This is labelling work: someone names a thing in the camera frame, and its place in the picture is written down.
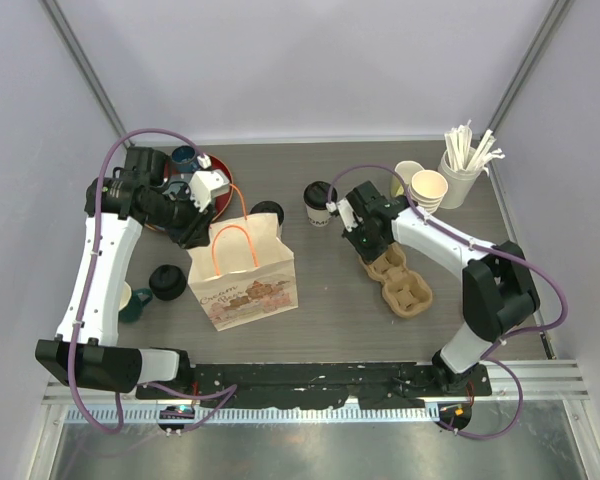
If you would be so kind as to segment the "black cup lid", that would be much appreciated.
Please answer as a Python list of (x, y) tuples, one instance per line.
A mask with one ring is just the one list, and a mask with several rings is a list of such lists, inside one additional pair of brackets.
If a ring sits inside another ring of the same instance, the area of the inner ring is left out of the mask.
[(284, 210), (280, 204), (275, 201), (265, 200), (255, 204), (251, 210), (251, 214), (273, 213), (277, 216), (278, 225), (281, 226), (284, 222)]
[(337, 197), (337, 190), (325, 181), (311, 182), (303, 193), (305, 205), (315, 210), (326, 210), (327, 204), (336, 202)]

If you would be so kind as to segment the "cardboard cup carrier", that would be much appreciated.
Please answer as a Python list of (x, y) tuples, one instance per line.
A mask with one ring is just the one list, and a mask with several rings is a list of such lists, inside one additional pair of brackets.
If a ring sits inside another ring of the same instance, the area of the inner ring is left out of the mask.
[(419, 273), (407, 266), (406, 254), (397, 243), (369, 264), (361, 256), (358, 260), (369, 278), (381, 285), (382, 298), (398, 317), (413, 318), (431, 307), (431, 288)]

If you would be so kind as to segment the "brown paper bag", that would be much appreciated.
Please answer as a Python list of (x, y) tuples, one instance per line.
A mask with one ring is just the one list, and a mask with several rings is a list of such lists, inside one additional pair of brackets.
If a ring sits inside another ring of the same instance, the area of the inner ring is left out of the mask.
[(294, 253), (278, 216), (250, 214), (211, 224), (210, 244), (188, 251), (188, 286), (218, 331), (298, 307)]

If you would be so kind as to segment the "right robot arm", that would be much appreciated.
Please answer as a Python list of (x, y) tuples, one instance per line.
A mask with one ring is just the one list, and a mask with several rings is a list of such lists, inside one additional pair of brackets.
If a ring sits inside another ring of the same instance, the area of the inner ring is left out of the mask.
[(432, 358), (431, 380), (452, 395), (464, 388), (481, 357), (505, 333), (540, 307), (521, 248), (494, 245), (437, 222), (406, 196), (387, 199), (366, 181), (330, 208), (346, 238), (370, 264), (393, 244), (407, 246), (443, 266), (461, 282), (463, 324)]

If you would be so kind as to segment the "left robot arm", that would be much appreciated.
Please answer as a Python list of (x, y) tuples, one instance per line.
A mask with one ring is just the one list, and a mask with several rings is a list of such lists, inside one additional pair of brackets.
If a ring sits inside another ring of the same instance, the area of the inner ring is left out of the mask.
[(118, 344), (119, 303), (133, 250), (145, 225), (161, 228), (183, 249), (210, 243), (215, 199), (229, 181), (208, 155), (193, 158), (196, 170), (168, 178), (166, 154), (131, 147), (112, 176), (96, 178), (86, 191), (86, 237), (74, 290), (51, 340), (39, 340), (36, 360), (65, 386), (129, 393), (157, 382), (170, 398), (193, 385), (186, 354), (172, 349)]

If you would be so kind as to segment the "dark blue mug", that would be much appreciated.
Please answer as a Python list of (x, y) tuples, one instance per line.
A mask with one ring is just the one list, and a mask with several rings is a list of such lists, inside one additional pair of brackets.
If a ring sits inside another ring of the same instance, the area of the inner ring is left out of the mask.
[(174, 168), (181, 174), (194, 173), (200, 169), (197, 157), (198, 151), (189, 145), (179, 146), (171, 153)]

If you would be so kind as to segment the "yellow-green mug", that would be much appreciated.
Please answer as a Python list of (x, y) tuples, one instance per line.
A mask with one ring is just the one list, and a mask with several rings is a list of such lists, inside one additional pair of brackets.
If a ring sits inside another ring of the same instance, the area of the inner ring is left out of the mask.
[(424, 167), (412, 160), (401, 161), (394, 167), (395, 175), (391, 179), (390, 196), (396, 197), (404, 194), (403, 184), (409, 185), (413, 176), (422, 171)]

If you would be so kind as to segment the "stack of paper cups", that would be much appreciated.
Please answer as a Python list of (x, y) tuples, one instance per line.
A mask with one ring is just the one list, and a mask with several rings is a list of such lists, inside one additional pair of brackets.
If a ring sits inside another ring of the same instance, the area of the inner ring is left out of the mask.
[(421, 208), (434, 213), (448, 192), (448, 182), (438, 171), (421, 170), (412, 177), (409, 192)]

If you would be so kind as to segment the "red round tray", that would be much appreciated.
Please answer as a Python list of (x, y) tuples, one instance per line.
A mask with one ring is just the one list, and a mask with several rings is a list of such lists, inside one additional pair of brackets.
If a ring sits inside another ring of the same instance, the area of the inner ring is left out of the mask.
[[(208, 170), (218, 170), (222, 172), (222, 175), (226, 178), (227, 186), (216, 196), (214, 196), (214, 208), (215, 214), (212, 219), (213, 222), (217, 221), (225, 212), (230, 205), (234, 190), (230, 186), (233, 182), (232, 174), (229, 168), (218, 158), (211, 154), (207, 154), (209, 158)], [(181, 146), (176, 148), (172, 154), (169, 163), (165, 166), (165, 181), (166, 188), (164, 193), (166, 195), (176, 196), (177, 198), (187, 198), (187, 189), (191, 179), (197, 171), (201, 171), (197, 159), (193, 156), (193, 150), (189, 146)]]

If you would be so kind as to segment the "white straw holder cup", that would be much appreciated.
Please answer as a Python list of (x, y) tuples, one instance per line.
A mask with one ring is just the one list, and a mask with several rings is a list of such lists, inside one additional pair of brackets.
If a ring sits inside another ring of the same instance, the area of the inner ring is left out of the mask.
[(448, 189), (440, 207), (452, 210), (459, 208), (465, 201), (476, 179), (482, 172), (487, 172), (483, 166), (475, 171), (453, 170), (449, 164), (448, 152), (445, 151), (438, 166), (438, 172), (446, 179)]

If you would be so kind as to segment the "bundle of wrapped straws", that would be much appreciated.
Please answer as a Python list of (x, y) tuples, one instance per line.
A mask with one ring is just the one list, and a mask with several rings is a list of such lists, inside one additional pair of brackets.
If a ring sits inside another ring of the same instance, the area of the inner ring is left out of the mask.
[(506, 158), (501, 148), (496, 148), (496, 138), (487, 129), (476, 146), (472, 145), (474, 133), (471, 121), (451, 128), (444, 133), (445, 153), (443, 162), (460, 174), (479, 173), (494, 160)]

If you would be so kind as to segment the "stack of black lids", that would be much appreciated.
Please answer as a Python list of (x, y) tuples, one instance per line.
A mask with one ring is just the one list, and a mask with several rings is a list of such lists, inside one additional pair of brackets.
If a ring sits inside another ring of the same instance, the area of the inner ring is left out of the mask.
[(162, 301), (172, 301), (183, 294), (187, 280), (183, 271), (170, 264), (157, 267), (149, 277), (149, 288)]

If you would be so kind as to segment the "teal mug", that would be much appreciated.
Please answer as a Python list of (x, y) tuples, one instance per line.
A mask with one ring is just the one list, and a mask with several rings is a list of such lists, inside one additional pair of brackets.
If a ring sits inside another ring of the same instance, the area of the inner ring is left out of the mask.
[(144, 308), (153, 300), (153, 292), (149, 288), (133, 290), (124, 283), (118, 312), (120, 323), (134, 323), (140, 319)]

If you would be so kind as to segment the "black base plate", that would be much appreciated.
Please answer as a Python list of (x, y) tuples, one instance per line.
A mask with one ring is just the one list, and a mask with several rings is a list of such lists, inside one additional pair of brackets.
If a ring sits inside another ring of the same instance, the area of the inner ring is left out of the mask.
[(366, 409), (422, 406), (429, 397), (488, 397), (487, 368), (465, 377), (446, 377), (442, 369), (416, 362), (310, 364), (197, 364), (167, 387), (209, 395), (237, 387), (227, 406), (238, 409), (325, 410), (354, 397)]

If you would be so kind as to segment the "aluminium rail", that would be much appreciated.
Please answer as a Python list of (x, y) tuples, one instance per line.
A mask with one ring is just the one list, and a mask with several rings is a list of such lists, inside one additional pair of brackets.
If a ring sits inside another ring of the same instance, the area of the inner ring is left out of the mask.
[(212, 424), (443, 421), (460, 429), (480, 402), (582, 400), (588, 392), (573, 361), (479, 364), (466, 385), (443, 390), (433, 369), (415, 362), (198, 364), (179, 398), (150, 387), (122, 395), (84, 390), (94, 419), (112, 427), (170, 430), (207, 417)]

